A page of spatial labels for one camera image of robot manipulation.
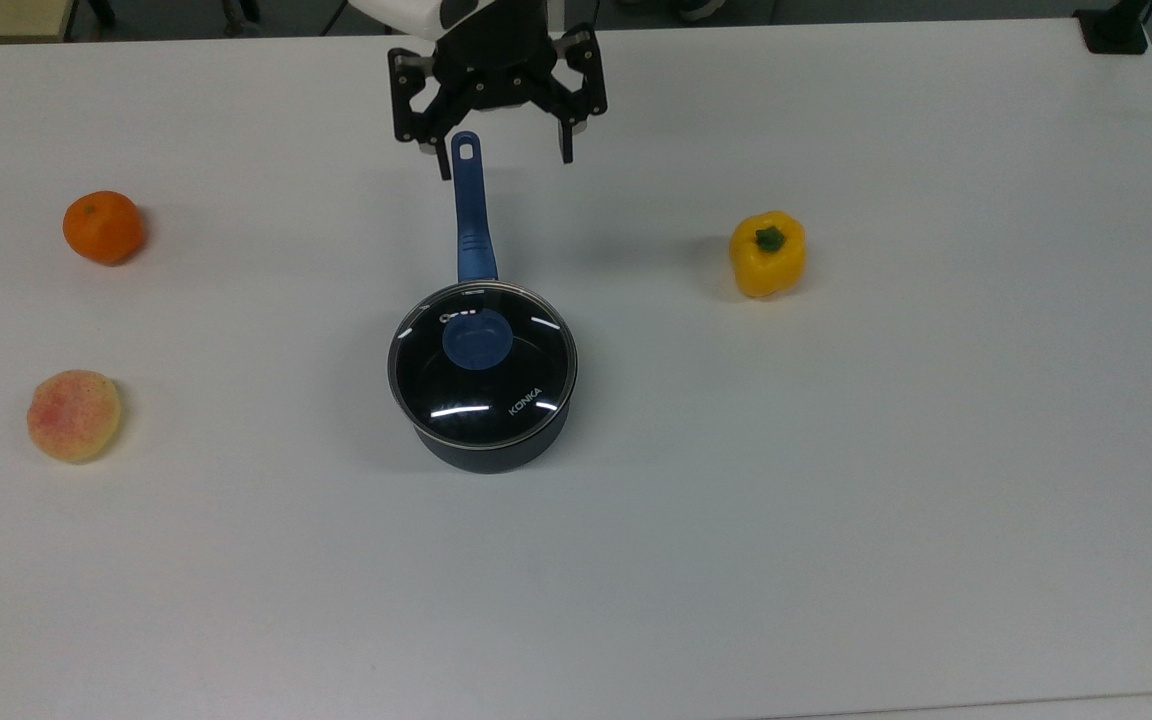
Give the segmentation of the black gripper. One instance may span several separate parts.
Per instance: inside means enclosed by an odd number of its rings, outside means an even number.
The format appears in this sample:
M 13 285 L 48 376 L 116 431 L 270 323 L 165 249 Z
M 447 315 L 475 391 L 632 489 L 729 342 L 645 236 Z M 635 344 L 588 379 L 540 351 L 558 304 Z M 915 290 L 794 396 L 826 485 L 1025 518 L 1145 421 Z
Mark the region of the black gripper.
M 433 152 L 449 181 L 448 142 L 471 109 L 530 103 L 558 119 L 559 154 L 571 164 L 576 128 L 608 109 L 594 26 L 550 40 L 544 1 L 440 1 L 438 20 L 444 36 L 433 55 L 388 53 L 396 141 Z M 559 61 L 579 76 L 579 88 L 554 76 Z

